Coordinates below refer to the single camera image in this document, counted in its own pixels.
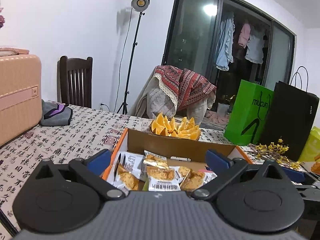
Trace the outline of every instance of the ceiling light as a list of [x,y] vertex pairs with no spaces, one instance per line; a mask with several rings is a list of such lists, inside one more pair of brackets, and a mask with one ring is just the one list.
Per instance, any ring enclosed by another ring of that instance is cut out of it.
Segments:
[[209,16],[216,16],[218,12],[218,7],[213,4],[207,4],[203,7],[203,10]]

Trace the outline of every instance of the plastic container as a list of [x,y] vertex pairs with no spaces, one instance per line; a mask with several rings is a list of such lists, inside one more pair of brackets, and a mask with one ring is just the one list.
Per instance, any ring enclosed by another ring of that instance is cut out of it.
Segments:
[[217,117],[226,117],[229,107],[229,105],[218,103]]

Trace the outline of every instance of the sliding glass door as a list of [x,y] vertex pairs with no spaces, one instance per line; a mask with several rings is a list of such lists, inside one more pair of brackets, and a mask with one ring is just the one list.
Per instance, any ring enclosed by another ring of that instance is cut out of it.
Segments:
[[206,76],[218,31],[221,0],[176,0],[163,65]]
[[289,83],[293,61],[294,36],[274,21],[271,23],[270,36],[264,87],[273,91],[278,81]]

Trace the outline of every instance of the white wall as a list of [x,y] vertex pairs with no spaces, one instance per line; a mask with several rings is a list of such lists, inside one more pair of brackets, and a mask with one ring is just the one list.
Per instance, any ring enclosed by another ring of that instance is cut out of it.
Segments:
[[[277,19],[279,22],[287,26],[292,32],[294,32],[297,35],[293,69],[297,69],[300,65],[304,65],[306,58],[306,29],[303,26],[303,24],[273,0],[245,1],[265,11],[267,14]],[[135,101],[137,95],[141,91],[141,88],[145,84],[145,81],[151,74],[153,68],[161,63],[173,3],[174,0],[151,0],[149,8],[145,11],[146,15],[141,20],[141,25],[137,39],[139,45],[136,47],[135,50],[132,64],[132,74],[129,83],[129,108]],[[130,33],[127,41],[128,45],[126,45],[124,54],[125,56],[124,60],[122,61],[120,82],[121,93],[119,93],[120,102],[118,99],[117,107],[121,104],[123,100],[123,92],[125,88],[126,74],[128,69],[127,66],[129,64],[138,13],[135,13],[135,16],[135,20],[132,20],[133,24],[130,27]],[[116,95],[114,85],[112,91],[112,101],[110,104],[114,103],[115,101],[115,99],[113,100],[113,98],[115,98]]]
[[[273,0],[246,0],[297,35],[296,69],[305,64],[305,28]],[[29,49],[41,58],[42,96],[56,99],[56,64],[60,56],[93,57],[92,106],[102,101],[113,111],[119,64],[128,28],[131,0],[1,0],[6,18],[1,44]],[[129,108],[162,55],[174,0],[151,0],[141,19],[129,83]],[[121,66],[117,107],[126,76],[139,13],[133,11]]]
[[[131,0],[124,0],[124,3],[126,4],[126,6],[124,6],[122,9],[126,8],[127,16],[125,17],[125,19],[127,21],[123,26],[123,33],[119,40],[117,49],[117,60],[114,64],[113,85],[110,101],[110,109],[112,110],[114,109],[114,103],[116,101],[119,64],[124,40],[128,30]],[[141,18],[137,37],[138,45],[136,46],[134,51],[134,58],[130,74],[130,94],[128,95],[127,99],[128,109],[130,109],[132,104],[135,102],[138,94],[140,93],[153,69],[157,65],[161,65],[173,3],[174,0],[150,0],[150,5],[145,11],[145,15]],[[124,99],[124,90],[138,18],[139,13],[133,11],[130,31],[124,50],[124,57],[121,63],[120,89],[116,110],[119,108]]]
[[29,49],[42,62],[42,97],[56,100],[57,61],[93,57],[92,106],[109,102],[120,0],[1,0],[0,44]]
[[[308,92],[316,94],[320,97],[320,65],[319,65],[319,52],[320,52],[320,29],[307,29],[306,36],[306,64],[304,65],[308,69],[309,85]],[[306,89],[307,79],[303,79],[303,89]],[[320,127],[320,105],[314,124]]]

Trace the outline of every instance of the gray gripper base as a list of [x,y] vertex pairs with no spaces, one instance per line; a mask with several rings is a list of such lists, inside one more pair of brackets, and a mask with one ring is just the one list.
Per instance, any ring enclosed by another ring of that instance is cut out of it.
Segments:
[[221,220],[208,202],[185,192],[134,192],[105,203],[87,225],[58,235],[21,231],[14,240],[303,240],[294,231],[254,235]]

